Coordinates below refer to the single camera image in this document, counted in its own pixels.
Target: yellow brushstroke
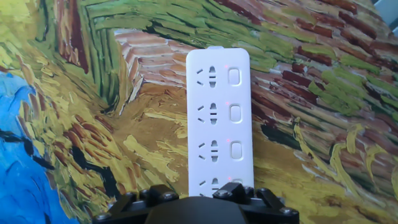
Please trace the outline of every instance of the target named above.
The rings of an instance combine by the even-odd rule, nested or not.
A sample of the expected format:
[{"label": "yellow brushstroke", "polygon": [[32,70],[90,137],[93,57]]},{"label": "yellow brushstroke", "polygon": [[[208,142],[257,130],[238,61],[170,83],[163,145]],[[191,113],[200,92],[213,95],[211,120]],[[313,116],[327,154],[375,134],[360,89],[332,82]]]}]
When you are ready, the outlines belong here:
[{"label": "yellow brushstroke", "polygon": [[171,144],[169,144],[167,142],[162,142],[162,141],[157,141],[156,144],[161,149],[165,149],[169,152],[175,152],[177,154],[180,154],[181,156],[188,158],[187,146],[174,147]]},{"label": "yellow brushstroke", "polygon": [[394,193],[396,194],[396,199],[398,200],[398,166],[395,166],[394,170],[392,170],[391,183]]},{"label": "yellow brushstroke", "polygon": [[43,155],[45,152],[45,146],[43,143],[39,142],[38,140],[33,140],[33,145],[37,148],[40,155]]},{"label": "yellow brushstroke", "polygon": [[165,111],[156,111],[152,108],[145,108],[144,114],[150,118],[160,118],[166,119],[167,121],[173,121],[176,124],[181,126],[187,126],[187,115],[175,112],[165,112]]},{"label": "yellow brushstroke", "polygon": [[356,135],[362,130],[364,130],[364,128],[362,127],[362,124],[355,124],[352,127],[352,130],[348,131],[348,134],[347,134],[347,151],[350,154],[354,154],[355,153],[355,151],[356,151],[356,146],[355,146]]},{"label": "yellow brushstroke", "polygon": [[335,144],[331,153],[330,165],[335,168],[339,182],[343,183],[356,198],[360,199],[355,183],[341,164],[340,152],[343,149],[346,149],[346,144]]},{"label": "yellow brushstroke", "polygon": [[[347,174],[347,172],[345,172],[345,170],[343,168],[343,165],[341,164],[340,152],[341,152],[342,149],[346,149],[347,145],[343,144],[343,143],[340,143],[340,144],[335,144],[334,147],[333,147],[333,152],[332,152],[332,155],[331,155],[331,158],[330,158],[330,165],[336,171],[336,173],[334,173],[333,171],[331,171],[326,166],[326,164],[321,159],[319,159],[319,157],[305,143],[305,140],[304,140],[303,135],[301,133],[301,129],[300,129],[299,125],[298,125],[298,123],[300,122],[300,118],[296,118],[295,122],[297,123],[294,126],[295,139],[300,143],[300,147],[301,147],[302,151],[305,152],[306,154],[311,154],[313,156],[313,161],[317,164],[317,166],[319,168],[321,168],[321,170],[323,170],[326,174],[328,174],[330,177],[332,177],[338,183],[344,184],[347,187],[347,189],[356,198],[360,199],[361,197],[359,196],[359,194],[358,194],[358,192],[356,190],[355,183],[353,182],[351,177]],[[354,129],[353,134],[357,133],[358,131],[360,131],[360,129],[361,129],[360,126],[356,126],[356,128]]]},{"label": "yellow brushstroke", "polygon": [[371,146],[366,149],[366,168],[368,170],[369,175],[372,178],[372,181],[374,181],[374,176],[372,173],[372,162],[374,161],[374,157],[377,153],[387,153],[386,150],[384,150],[382,147],[380,147],[378,144]]},{"label": "yellow brushstroke", "polygon": [[164,184],[163,181],[158,176],[153,174],[151,171],[145,170],[144,174],[149,178],[150,181],[152,181],[152,185]]},{"label": "yellow brushstroke", "polygon": [[134,151],[139,157],[153,165],[159,172],[165,174],[172,182],[176,182],[179,174],[168,167],[168,164],[174,159],[164,157],[159,151],[149,152],[144,146],[139,144],[137,140],[129,135],[123,144],[131,151]]},{"label": "yellow brushstroke", "polygon": [[334,172],[332,172],[326,166],[326,164],[305,143],[300,126],[298,125],[298,123],[300,122],[300,118],[296,118],[295,121],[297,122],[297,124],[294,126],[295,139],[300,144],[301,150],[305,152],[307,155],[311,154],[313,156],[313,161],[317,164],[319,168],[321,168],[324,172],[326,172],[326,174],[332,177],[335,181],[339,181],[337,175]]}]

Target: electrical outlet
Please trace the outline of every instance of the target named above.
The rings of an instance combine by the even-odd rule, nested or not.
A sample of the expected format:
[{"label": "electrical outlet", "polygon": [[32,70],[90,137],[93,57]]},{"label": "electrical outlet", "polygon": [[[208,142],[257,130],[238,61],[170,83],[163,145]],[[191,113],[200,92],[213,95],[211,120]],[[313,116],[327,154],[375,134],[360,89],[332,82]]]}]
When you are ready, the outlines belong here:
[{"label": "electrical outlet", "polygon": [[187,56],[190,196],[234,181],[254,186],[249,54],[192,50]]}]

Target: white power strip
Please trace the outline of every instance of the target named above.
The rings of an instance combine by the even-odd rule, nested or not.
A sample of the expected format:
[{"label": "white power strip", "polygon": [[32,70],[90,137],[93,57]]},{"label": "white power strip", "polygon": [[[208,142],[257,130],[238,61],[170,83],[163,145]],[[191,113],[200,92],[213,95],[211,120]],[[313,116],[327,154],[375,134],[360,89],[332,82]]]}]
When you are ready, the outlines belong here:
[{"label": "white power strip", "polygon": [[253,187],[249,54],[192,50],[187,107],[189,196],[211,197],[228,182]]}]

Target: wheat field painting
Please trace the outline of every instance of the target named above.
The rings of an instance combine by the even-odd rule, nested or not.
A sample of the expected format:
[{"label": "wheat field painting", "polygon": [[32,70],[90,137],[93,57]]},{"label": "wheat field painting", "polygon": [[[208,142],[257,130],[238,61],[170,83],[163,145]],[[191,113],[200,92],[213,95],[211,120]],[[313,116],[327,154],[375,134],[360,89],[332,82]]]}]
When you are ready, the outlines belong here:
[{"label": "wheat field painting", "polygon": [[256,187],[302,223],[398,222],[398,38],[370,0],[2,0],[0,223],[188,194],[185,59],[251,57]]}]

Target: van gogh painting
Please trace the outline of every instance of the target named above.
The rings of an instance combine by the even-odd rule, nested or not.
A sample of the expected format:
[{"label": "van gogh painting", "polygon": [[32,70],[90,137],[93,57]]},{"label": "van gogh painting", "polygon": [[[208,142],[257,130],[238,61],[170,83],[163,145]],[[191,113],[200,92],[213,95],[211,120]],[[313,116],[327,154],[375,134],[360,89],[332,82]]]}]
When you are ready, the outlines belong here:
[{"label": "van gogh painting", "polygon": [[185,57],[251,56],[254,172],[302,223],[398,222],[398,38],[370,0],[2,0],[0,223],[187,196]]}]

